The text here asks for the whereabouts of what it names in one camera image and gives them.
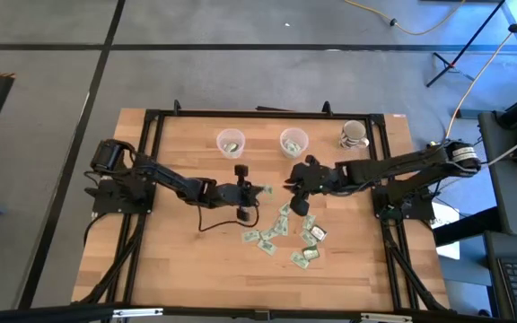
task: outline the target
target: yellow cable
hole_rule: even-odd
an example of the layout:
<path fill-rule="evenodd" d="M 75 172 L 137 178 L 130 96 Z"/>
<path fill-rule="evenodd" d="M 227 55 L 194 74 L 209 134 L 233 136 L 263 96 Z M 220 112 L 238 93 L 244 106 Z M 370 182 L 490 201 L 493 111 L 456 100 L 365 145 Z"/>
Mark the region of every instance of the yellow cable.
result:
<path fill-rule="evenodd" d="M 378 10 L 376 10 L 376 9 L 372 9 L 371 7 L 367 7 L 367 6 L 365 6 L 365 5 L 358 4 L 358 3 L 353 2 L 353 1 L 350 1 L 350 0 L 345 0 L 345 2 L 346 2 L 347 4 L 351 4 L 351 5 L 357 6 L 357 7 L 361 8 L 361 9 L 364 9 L 364 10 L 366 10 L 366 11 L 369 11 L 369 12 L 371 12 L 371 13 L 376 13 L 376 14 L 378 14 L 378 15 L 382 16 L 384 19 L 388 20 L 389 22 L 391 22 L 391 21 L 392 21 L 392 18 L 390 18 L 389 16 L 387 16 L 387 15 L 386 15 L 386 14 L 384 14 L 384 13 L 381 13 L 380 11 L 378 11 Z M 408 35 L 413 35 L 413 36 L 420 36 L 420 35 L 424 35 L 424 34 L 427 34 L 427 33 L 428 33 L 428 32 L 430 32 L 430 31 L 433 31 L 433 30 L 435 30 L 436 28 L 440 27 L 443 23 L 445 23 L 447 20 L 449 20 L 449 19 L 450 19 L 450 17 L 452 17 L 452 16 L 456 13 L 456 11 L 457 11 L 458 9 L 460 9 L 460 7 L 462 7 L 462 5 L 463 5 L 465 2 L 466 2 L 466 0 L 462 0 L 462 1 L 460 2 L 460 4 L 459 4 L 458 6 L 456 6 L 456 8 L 452 9 L 452 11 L 450 11 L 450 13 L 448 13 L 448 15 L 447 15 L 444 19 L 442 19 L 440 22 L 436 23 L 432 28 L 430 28 L 429 30 L 426 30 L 426 31 L 421 31 L 421 32 L 408 31 L 408 30 L 406 30 L 406 29 L 402 28 L 402 26 L 400 26 L 400 24 L 399 24 L 399 23 L 397 23 L 397 22 L 395 22 L 395 23 L 394 23 L 394 25 L 395 25 L 396 27 L 398 27 L 401 31 L 404 31 L 405 33 L 407 33 Z"/>
<path fill-rule="evenodd" d="M 478 79 L 480 78 L 480 75 L 482 75 L 484 73 L 484 71 L 486 71 L 486 69 L 488 68 L 488 66 L 490 65 L 490 63 L 492 63 L 492 61 L 494 60 L 494 58 L 498 55 L 498 53 L 500 52 L 500 50 L 502 50 L 502 47 L 505 45 L 506 41 L 508 41 L 508 39 L 512 36 L 513 34 L 510 32 L 508 34 L 508 36 L 504 39 L 504 41 L 502 42 L 502 44 L 500 44 L 500 46 L 498 46 L 498 49 L 494 52 L 494 54 L 492 54 L 492 56 L 490 57 L 490 59 L 486 62 L 486 64 L 484 65 L 484 67 L 482 67 L 482 69 L 480 70 L 480 72 L 478 72 L 478 75 L 476 75 L 476 77 L 474 78 L 474 80 L 472 81 L 472 83 L 470 84 L 470 87 L 468 88 L 468 90 L 466 91 L 466 93 L 464 93 L 464 95 L 462 96 L 462 99 L 460 100 L 460 102 L 458 103 L 458 107 L 456 107 L 456 109 L 454 110 L 454 113 L 452 114 L 452 118 L 450 119 L 450 124 L 448 125 L 448 130 L 446 130 L 446 138 L 449 138 L 450 137 L 450 131 L 452 129 L 452 125 L 454 124 L 454 119 L 456 118 L 456 115 L 458 114 L 458 110 L 460 110 L 462 104 L 464 103 L 464 100 L 466 99 L 466 97 L 468 97 L 468 95 L 470 94 L 470 92 L 472 91 L 472 88 L 474 87 L 474 84 L 476 84 L 476 82 L 478 81 Z"/>

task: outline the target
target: white mug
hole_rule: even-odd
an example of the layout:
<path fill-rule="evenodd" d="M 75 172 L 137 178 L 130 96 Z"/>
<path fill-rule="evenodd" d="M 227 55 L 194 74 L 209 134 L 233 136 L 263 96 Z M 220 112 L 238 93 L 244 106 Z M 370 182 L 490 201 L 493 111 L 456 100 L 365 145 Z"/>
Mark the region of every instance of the white mug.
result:
<path fill-rule="evenodd" d="M 367 147 L 370 142 L 366 139 L 366 127 L 360 121 L 347 121 L 342 126 L 338 143 L 346 149 Z"/>

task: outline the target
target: wooden table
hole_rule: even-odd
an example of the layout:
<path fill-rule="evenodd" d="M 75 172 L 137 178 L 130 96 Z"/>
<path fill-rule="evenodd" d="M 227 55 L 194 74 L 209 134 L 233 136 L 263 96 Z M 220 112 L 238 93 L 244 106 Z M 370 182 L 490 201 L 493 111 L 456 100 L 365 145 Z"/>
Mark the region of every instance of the wooden table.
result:
<path fill-rule="evenodd" d="M 144 114 L 143 109 L 123 109 L 114 137 L 137 147 Z M 406 117 L 385 118 L 391 154 L 411 152 Z M 307 153 L 328 166 L 369 158 L 367 149 L 344 151 L 337 147 L 342 124 L 344 120 L 168 117 L 158 162 L 183 176 L 209 177 L 219 183 L 236 182 L 234 165 L 248 165 L 248 179 L 253 184 L 275 187 L 271 200 L 261 199 L 257 228 L 262 230 L 273 224 L 278 208 L 290 200 L 291 194 L 281 185 L 305 155 L 286 159 L 279 149 L 280 133 L 287 127 L 304 129 L 310 137 Z M 223 158 L 216 148 L 217 134 L 227 127 L 240 129 L 247 138 L 238 160 Z M 320 258 L 303 270 L 290 260 L 293 251 L 305 247 L 299 236 L 302 217 L 291 213 L 290 234 L 272 239 L 278 251 L 270 257 L 255 243 L 242 243 L 241 234 L 248 229 L 238 225 L 199 233 L 197 209 L 185 205 L 169 189 L 157 188 L 153 213 L 145 227 L 132 303 L 231 309 L 392 310 L 381 229 L 373 216 L 370 190 L 350 197 L 311 196 L 309 202 L 310 214 L 317 215 L 316 224 L 328 231 L 328 237 L 319 244 Z M 231 207 L 203 209 L 203 226 L 234 216 Z M 74 287 L 74 301 L 86 296 L 111 265 L 121 219 L 121 214 L 109 215 L 92 228 Z M 431 231 L 418 221 L 405 221 L 405 225 L 413 268 L 436 300 L 448 306 Z M 119 279 L 117 300 L 122 299 L 125 270 Z M 404 276 L 399 268 L 397 273 L 403 305 L 407 305 Z"/>

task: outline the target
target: white cable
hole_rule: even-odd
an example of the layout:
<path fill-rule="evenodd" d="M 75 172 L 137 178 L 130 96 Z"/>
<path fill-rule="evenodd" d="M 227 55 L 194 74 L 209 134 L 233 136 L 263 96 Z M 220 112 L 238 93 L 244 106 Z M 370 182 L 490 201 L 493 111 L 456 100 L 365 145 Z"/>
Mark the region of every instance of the white cable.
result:
<path fill-rule="evenodd" d="M 499 162 L 501 159 L 503 159 L 503 157 L 509 155 L 510 153 L 515 151 L 516 149 L 517 149 L 517 145 L 515 145 L 514 147 L 508 149 L 505 153 L 503 153 L 503 154 L 499 155 L 498 157 L 494 158 L 492 161 L 489 161 L 488 164 L 486 164 L 485 166 L 486 167 L 492 166 L 494 163 Z"/>
<path fill-rule="evenodd" d="M 504 41 L 500 44 L 500 46 L 498 46 L 498 49 L 494 52 L 494 54 L 492 54 L 492 56 L 490 57 L 490 59 L 488 59 L 488 61 L 484 64 L 484 67 L 482 67 L 482 69 L 480 70 L 480 72 L 478 72 L 478 74 L 476 75 L 476 77 L 474 77 L 474 80 L 472 81 L 472 83 L 470 84 L 470 86 L 468 87 L 468 90 L 466 91 L 466 93 L 464 93 L 464 95 L 462 96 L 462 99 L 460 99 L 460 102 L 458 103 L 458 106 L 456 107 L 456 109 L 454 110 L 454 113 L 452 114 L 452 118 L 450 119 L 450 124 L 448 125 L 448 130 L 446 130 L 446 139 L 448 139 L 450 137 L 450 131 L 452 129 L 452 125 L 454 123 L 454 119 L 456 118 L 456 116 L 458 115 L 458 110 L 460 110 L 460 108 L 462 107 L 462 104 L 464 103 L 464 100 L 468 97 L 468 95 L 470 94 L 470 92 L 472 91 L 472 88 L 474 87 L 474 84 L 476 84 L 476 82 L 478 81 L 478 79 L 480 78 L 480 76 L 484 73 L 484 71 L 486 71 L 486 69 L 490 66 L 490 63 L 492 63 L 492 61 L 494 60 L 494 58 L 498 55 L 498 53 L 500 52 L 500 50 L 504 47 L 504 45 L 506 44 L 506 41 L 508 41 L 508 39 L 512 36 L 513 34 L 510 32 L 508 34 L 508 36 L 506 36 L 506 38 L 504 39 Z"/>
<path fill-rule="evenodd" d="M 517 144 L 516 144 L 514 147 L 512 147 L 512 148 L 508 149 L 505 153 L 503 153 L 503 154 L 499 155 L 498 157 L 494 158 L 492 161 L 489 161 L 487 164 L 484 164 L 480 170 L 483 170 L 484 168 L 490 167 L 490 166 L 492 166 L 493 164 L 495 164 L 495 163 L 497 163 L 497 162 L 501 161 L 504 157 L 508 156 L 510 153 L 512 153 L 512 152 L 513 152 L 513 151 L 515 151 L 516 149 L 517 149 Z M 439 190 L 439 191 L 442 191 L 444 188 L 447 188 L 448 186 L 450 186 L 450 185 L 452 185 L 452 184 L 456 183 L 457 181 L 459 181 L 459 180 L 461 180 L 461 179 L 468 179 L 468 178 L 457 178 L 457 179 L 455 179 L 455 180 L 451 181 L 450 183 L 448 183 L 448 184 L 446 184 L 446 185 L 444 185 L 444 186 L 442 186 L 442 187 L 438 188 L 438 190 Z"/>

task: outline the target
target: plastic cup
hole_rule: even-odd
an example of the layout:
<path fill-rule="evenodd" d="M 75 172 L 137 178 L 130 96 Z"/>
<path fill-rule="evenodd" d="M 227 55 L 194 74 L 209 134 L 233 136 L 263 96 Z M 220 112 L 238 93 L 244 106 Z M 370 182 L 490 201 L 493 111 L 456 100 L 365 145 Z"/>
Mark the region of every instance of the plastic cup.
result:
<path fill-rule="evenodd" d="M 300 149 L 296 152 L 290 151 L 288 146 L 288 141 L 292 143 L 298 144 Z M 286 158 L 295 159 L 301 155 L 302 152 L 306 150 L 309 146 L 309 136 L 300 129 L 300 128 L 288 128 L 280 134 L 280 149 L 283 151 L 283 154 Z"/>
<path fill-rule="evenodd" d="M 229 159 L 241 157 L 244 142 L 244 134 L 237 129 L 225 129 L 216 137 L 216 146 L 223 153 L 224 157 Z M 237 144 L 236 150 L 227 151 L 226 149 L 232 144 Z"/>

